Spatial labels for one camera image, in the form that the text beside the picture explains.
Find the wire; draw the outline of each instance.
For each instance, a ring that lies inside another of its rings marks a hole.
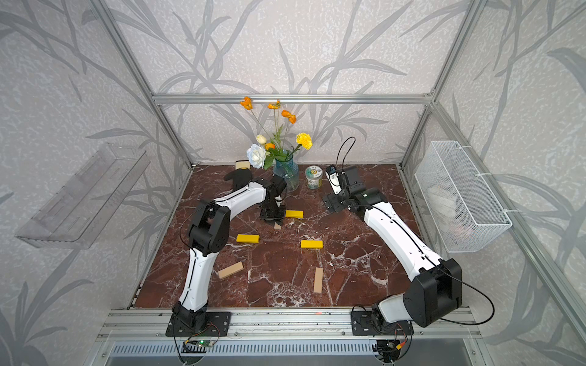
[[[354,139],[354,142],[352,142],[350,149],[352,149],[352,147],[356,143],[356,138],[354,136],[350,136],[344,142],[342,142],[342,144],[340,145],[340,149],[338,150],[338,155],[336,156],[336,166],[338,166],[338,159],[340,158],[340,153],[342,152],[342,148],[344,147],[346,142],[348,142],[349,139]]]
[[[411,333],[411,339],[409,341],[409,346],[407,346],[407,349],[405,350],[405,353],[400,355],[398,359],[396,359],[396,361],[402,359],[403,357],[405,357],[405,355],[407,354],[407,352],[409,352],[409,350],[411,349],[411,343],[413,343],[413,333]]]
[[[216,325],[214,323],[211,323],[211,324],[218,331],[218,338],[216,339],[216,341],[214,343],[211,344],[211,346],[213,346],[214,344],[218,343],[218,341],[220,340],[220,330],[218,329],[218,327],[216,327]]]
[[[342,171],[344,171],[344,162],[346,161],[346,157],[347,157],[348,153],[350,152],[350,150],[352,150],[352,147],[354,146],[354,144],[356,143],[356,138],[354,136],[350,136],[344,142],[342,142],[342,144],[340,145],[340,149],[338,150],[338,155],[336,156],[336,165],[335,166],[338,166],[338,159],[340,159],[340,153],[342,152],[342,148],[344,147],[346,142],[348,142],[349,139],[354,139],[354,141],[352,142],[352,145],[350,145],[350,148],[348,149],[348,151],[346,152],[346,155],[344,155],[344,158],[342,159]],[[326,173],[326,176],[328,177],[328,181],[330,182],[331,185],[333,185],[334,187],[340,186],[340,184],[333,184],[327,173]]]
[[[177,324],[176,322],[177,318],[175,318],[175,321],[173,322],[173,343],[175,343],[175,349],[177,350],[177,356],[179,357],[179,360],[182,364],[185,365],[185,361],[183,360],[183,357],[181,357],[181,352],[179,352],[179,346],[177,346],[177,339],[175,338],[175,325]]]
[[[350,145],[350,148],[348,149],[348,151],[346,151],[346,155],[344,155],[344,158],[342,159],[342,171],[344,171],[344,162],[346,161],[346,157],[348,156],[348,153],[350,152],[350,150],[352,150],[352,147],[354,146],[354,144],[356,143],[356,138],[354,136],[350,136],[346,139],[346,141],[348,141],[349,139],[354,139],[354,142],[352,142],[352,145]]]
[[[481,324],[487,323],[488,321],[490,321],[490,320],[492,319],[492,317],[493,317],[493,316],[495,316],[495,303],[493,303],[493,302],[492,302],[492,300],[491,300],[491,299],[488,297],[488,295],[487,295],[487,294],[485,294],[484,292],[480,291],[480,290],[479,290],[479,289],[477,289],[476,287],[474,287],[474,286],[472,286],[472,285],[470,285],[470,284],[468,284],[468,283],[466,283],[466,282],[462,281],[461,279],[458,279],[458,278],[456,278],[456,277],[454,277],[454,276],[450,275],[449,273],[446,273],[446,272],[445,272],[443,269],[441,269],[440,265],[434,264],[434,263],[431,261],[431,259],[427,258],[427,256],[426,256],[425,258],[426,258],[426,259],[427,259],[427,260],[428,260],[428,261],[429,261],[431,264],[433,264],[434,266],[436,266],[436,268],[437,268],[437,269],[439,269],[441,272],[443,272],[443,273],[444,273],[444,275],[446,275],[446,276],[448,276],[448,277],[450,277],[450,278],[452,278],[452,279],[455,279],[455,280],[456,280],[456,281],[458,281],[459,283],[461,283],[461,284],[463,284],[463,285],[466,285],[466,286],[470,287],[470,288],[471,288],[471,289],[473,289],[474,291],[476,291],[476,292],[478,292],[479,294],[481,294],[482,296],[484,296],[484,297],[486,298],[486,300],[488,300],[488,302],[490,303],[490,306],[492,306],[492,313],[490,314],[490,316],[489,316],[489,317],[488,317],[486,320],[479,321],[479,322],[477,322],[477,323],[463,323],[463,322],[461,322],[461,321],[455,321],[455,320],[444,319],[444,318],[440,318],[441,320],[444,320],[444,321],[449,321],[450,323],[454,323],[454,324],[461,324],[461,325],[463,325],[463,326],[479,326],[479,325],[481,325]]]

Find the gray wall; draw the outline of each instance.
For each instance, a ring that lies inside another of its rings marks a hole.
[[[489,2],[439,97],[583,299],[585,36],[584,1]],[[445,138],[431,120],[406,167],[413,186],[425,149]],[[424,220],[435,237],[431,217]],[[481,330],[497,365],[586,365],[584,346],[508,232],[453,257],[495,301],[496,316]],[[485,319],[487,301],[465,294]]]
[[[188,169],[85,1],[0,2],[0,364],[80,365],[126,307]],[[14,237],[104,143],[151,163],[87,250]]]
[[[428,93],[468,0],[107,0],[155,93]],[[239,105],[166,105],[203,163],[245,157],[260,128]],[[419,105],[289,105],[332,162],[358,138],[352,162],[398,162]],[[255,109],[274,130],[266,105]]]

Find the yellow wooden block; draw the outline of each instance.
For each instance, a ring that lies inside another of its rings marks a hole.
[[[303,248],[303,249],[322,249],[323,248],[323,241],[322,240],[302,240],[301,241],[301,248]]]
[[[285,210],[285,217],[303,218],[303,211]]]
[[[236,237],[237,242],[251,242],[251,243],[258,243],[260,237],[258,235],[245,235],[245,234],[238,234]]]

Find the blue glass vase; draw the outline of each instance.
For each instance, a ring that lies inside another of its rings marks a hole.
[[[293,161],[293,157],[284,162],[275,159],[275,166],[272,172],[285,179],[287,193],[293,192],[299,187],[299,166]]]

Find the wire mesh basket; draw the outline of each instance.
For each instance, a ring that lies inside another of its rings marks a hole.
[[[457,141],[432,141],[415,179],[450,253],[479,251],[512,225]]]

